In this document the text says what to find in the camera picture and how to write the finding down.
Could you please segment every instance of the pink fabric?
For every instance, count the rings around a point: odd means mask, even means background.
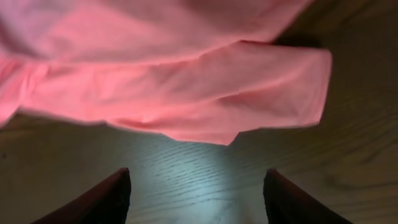
[[[330,53],[267,44],[310,1],[0,0],[0,123],[20,109],[215,144],[317,124]]]

